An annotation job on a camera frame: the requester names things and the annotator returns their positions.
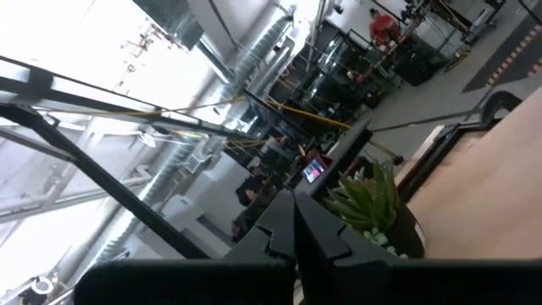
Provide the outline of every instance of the red shirt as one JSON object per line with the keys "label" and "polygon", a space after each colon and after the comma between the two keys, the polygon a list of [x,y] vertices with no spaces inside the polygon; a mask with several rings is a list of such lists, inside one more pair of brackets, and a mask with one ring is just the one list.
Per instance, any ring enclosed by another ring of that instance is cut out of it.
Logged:
{"label": "red shirt", "polygon": [[377,45],[387,44],[391,40],[401,36],[399,25],[387,14],[380,15],[371,23],[369,29],[371,31],[371,39],[374,39]]}

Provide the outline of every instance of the concrete floor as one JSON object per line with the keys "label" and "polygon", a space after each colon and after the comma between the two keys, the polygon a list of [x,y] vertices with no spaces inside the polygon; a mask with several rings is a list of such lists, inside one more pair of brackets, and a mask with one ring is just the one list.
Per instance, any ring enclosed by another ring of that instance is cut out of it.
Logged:
{"label": "concrete floor", "polygon": [[[435,75],[421,86],[404,85],[399,91],[387,97],[375,110],[365,114],[363,119],[371,118],[373,121],[370,128],[374,130],[475,108],[489,88],[462,93],[465,85],[526,17],[527,13],[517,1],[508,1],[501,10],[497,27],[488,32],[458,66],[447,73],[441,72]],[[493,89],[493,92],[506,90],[520,98],[525,98],[539,86],[542,86],[541,73],[530,78],[499,85]],[[473,116],[469,120],[476,119],[477,117]],[[394,153],[402,155],[405,159],[409,159],[434,127],[463,120],[465,120],[464,117],[377,132],[374,134],[373,140],[388,147]],[[382,152],[370,145],[366,146],[362,154],[377,159],[385,158]]]}

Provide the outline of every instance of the black plant pot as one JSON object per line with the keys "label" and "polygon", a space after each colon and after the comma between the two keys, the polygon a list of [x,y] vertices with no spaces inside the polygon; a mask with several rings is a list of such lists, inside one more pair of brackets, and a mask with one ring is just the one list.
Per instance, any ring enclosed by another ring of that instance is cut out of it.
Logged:
{"label": "black plant pot", "polygon": [[406,254],[409,258],[423,258],[425,237],[416,217],[404,203],[400,203],[395,223],[385,235],[398,255]]}

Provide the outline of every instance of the desk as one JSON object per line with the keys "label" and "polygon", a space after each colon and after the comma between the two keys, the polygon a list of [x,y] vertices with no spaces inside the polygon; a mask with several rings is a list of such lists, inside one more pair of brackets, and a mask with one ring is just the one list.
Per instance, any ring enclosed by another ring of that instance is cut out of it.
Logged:
{"label": "desk", "polygon": [[352,128],[345,132],[337,141],[332,151],[328,153],[331,164],[313,183],[308,183],[303,178],[295,191],[302,191],[311,197],[318,199],[327,195],[327,188],[330,183],[339,181],[339,172],[345,171],[353,159],[371,139],[372,132],[367,130],[371,123],[370,119],[355,123]]}
{"label": "desk", "polygon": [[540,117],[539,89],[416,193],[427,258],[542,258]]}

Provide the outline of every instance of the screen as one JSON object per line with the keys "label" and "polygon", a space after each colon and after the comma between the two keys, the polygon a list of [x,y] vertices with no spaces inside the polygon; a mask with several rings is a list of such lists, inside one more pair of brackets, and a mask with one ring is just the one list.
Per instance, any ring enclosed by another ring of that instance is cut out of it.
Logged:
{"label": "screen", "polygon": [[313,183],[325,171],[325,165],[320,158],[315,158],[311,163],[303,170],[303,175],[307,179],[308,183]]}

